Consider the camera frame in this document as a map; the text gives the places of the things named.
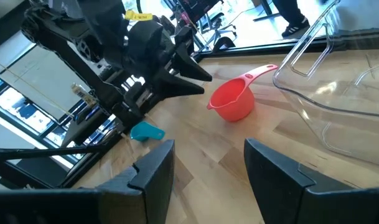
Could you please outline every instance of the red measuring cup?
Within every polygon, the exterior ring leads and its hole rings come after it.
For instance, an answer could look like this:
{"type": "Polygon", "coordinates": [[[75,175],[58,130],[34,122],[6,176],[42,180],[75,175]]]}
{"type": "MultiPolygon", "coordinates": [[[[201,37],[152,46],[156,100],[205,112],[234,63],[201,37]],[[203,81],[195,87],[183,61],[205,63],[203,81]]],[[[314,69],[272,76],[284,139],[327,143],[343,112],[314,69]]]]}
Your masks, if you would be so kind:
{"type": "Polygon", "coordinates": [[[276,65],[264,65],[227,81],[215,90],[207,109],[215,109],[226,121],[238,121],[246,117],[254,108],[255,102],[249,85],[256,78],[277,68],[276,65]]]}

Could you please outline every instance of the measuring cup handle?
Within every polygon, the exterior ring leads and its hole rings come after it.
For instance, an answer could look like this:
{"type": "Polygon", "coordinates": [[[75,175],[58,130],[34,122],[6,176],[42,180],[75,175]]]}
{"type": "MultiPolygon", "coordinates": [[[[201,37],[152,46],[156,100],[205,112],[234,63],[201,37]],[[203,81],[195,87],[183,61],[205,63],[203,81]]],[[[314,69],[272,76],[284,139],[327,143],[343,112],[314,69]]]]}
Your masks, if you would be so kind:
{"type": "Polygon", "coordinates": [[[253,69],[252,71],[246,72],[243,75],[239,76],[239,78],[245,81],[245,88],[250,85],[256,78],[264,75],[265,73],[277,69],[277,65],[264,65],[258,68],[253,69]]]}

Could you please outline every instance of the teal object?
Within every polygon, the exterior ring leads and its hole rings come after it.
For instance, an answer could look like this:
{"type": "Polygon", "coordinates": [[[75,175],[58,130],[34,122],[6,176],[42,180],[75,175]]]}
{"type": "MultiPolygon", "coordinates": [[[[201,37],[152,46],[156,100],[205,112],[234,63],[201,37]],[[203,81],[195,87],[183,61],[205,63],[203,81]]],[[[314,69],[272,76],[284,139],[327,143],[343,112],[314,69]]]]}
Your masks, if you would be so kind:
{"type": "Polygon", "coordinates": [[[135,125],[130,133],[130,138],[137,141],[146,141],[148,138],[160,140],[164,137],[165,132],[146,121],[141,121],[135,125]]]}

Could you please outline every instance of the sneaker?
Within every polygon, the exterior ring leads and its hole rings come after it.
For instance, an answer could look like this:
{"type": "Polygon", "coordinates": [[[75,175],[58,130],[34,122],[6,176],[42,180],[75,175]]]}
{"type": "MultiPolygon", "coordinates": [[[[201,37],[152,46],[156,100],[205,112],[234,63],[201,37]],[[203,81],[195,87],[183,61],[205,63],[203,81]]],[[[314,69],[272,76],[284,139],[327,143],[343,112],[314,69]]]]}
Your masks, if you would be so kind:
{"type": "Polygon", "coordinates": [[[286,28],[286,30],[282,33],[283,38],[287,38],[292,36],[293,34],[299,34],[303,35],[306,30],[309,28],[309,22],[307,18],[304,18],[304,20],[301,22],[300,26],[292,26],[289,24],[286,28]]]}

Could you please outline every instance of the wooden tabletop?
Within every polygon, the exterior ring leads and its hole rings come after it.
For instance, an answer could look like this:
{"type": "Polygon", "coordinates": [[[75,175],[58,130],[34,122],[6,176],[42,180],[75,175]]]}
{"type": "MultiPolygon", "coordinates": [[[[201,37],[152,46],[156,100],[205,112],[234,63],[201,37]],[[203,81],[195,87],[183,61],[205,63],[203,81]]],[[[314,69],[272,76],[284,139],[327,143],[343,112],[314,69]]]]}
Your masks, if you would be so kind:
{"type": "MultiPolygon", "coordinates": [[[[298,66],[310,67],[318,56],[305,54],[298,66]]],[[[200,64],[213,75],[213,82],[196,82],[205,88],[205,94],[165,100],[149,113],[152,121],[148,121],[166,131],[164,139],[175,139],[175,181],[167,223],[263,223],[243,160],[248,137],[352,187],[379,186],[378,165],[332,152],[319,143],[273,86],[273,72],[251,85],[256,104],[245,119],[228,123],[206,109],[213,91],[225,81],[261,65],[279,65],[283,58],[263,55],[205,59],[200,64]]],[[[129,147],[126,141],[120,141],[76,187],[94,187],[107,181],[158,143],[131,141],[129,147]]]]}

